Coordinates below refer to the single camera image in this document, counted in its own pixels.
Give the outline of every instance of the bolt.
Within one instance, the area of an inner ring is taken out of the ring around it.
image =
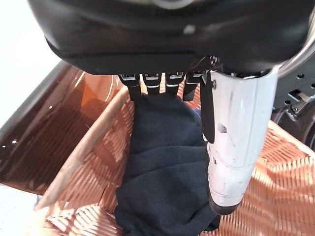
[[[217,81],[213,80],[213,82],[212,82],[212,89],[216,90],[216,88],[217,88]]]

